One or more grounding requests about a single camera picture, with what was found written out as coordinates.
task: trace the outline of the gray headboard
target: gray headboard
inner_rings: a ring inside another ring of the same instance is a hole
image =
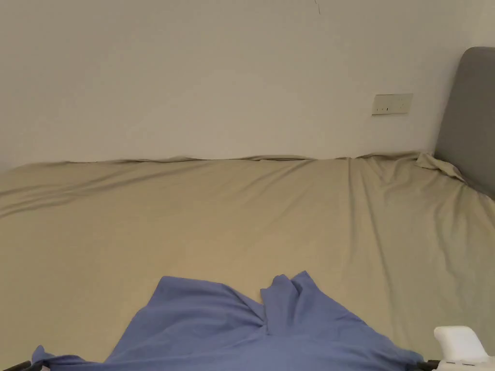
[[[495,199],[495,47],[472,47],[462,56],[435,157]]]

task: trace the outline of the wall socket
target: wall socket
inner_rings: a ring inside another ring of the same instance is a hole
[[[411,94],[379,94],[373,101],[372,116],[409,113],[412,103]]]

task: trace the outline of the blue fabric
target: blue fabric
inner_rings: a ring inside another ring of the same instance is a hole
[[[323,294],[302,272],[276,276],[264,305],[230,287],[163,277],[103,363],[55,357],[52,371],[403,371],[421,361]]]

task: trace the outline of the fitted sheet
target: fitted sheet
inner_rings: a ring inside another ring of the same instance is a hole
[[[0,177],[0,360],[102,361],[162,276],[260,301],[307,270],[398,346],[495,354],[495,203],[427,154],[34,164]]]

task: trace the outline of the mattress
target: mattress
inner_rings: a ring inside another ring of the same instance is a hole
[[[101,361],[162,276],[261,300],[308,271],[397,345],[495,354],[495,202],[428,154],[34,164],[0,177],[0,360]]]

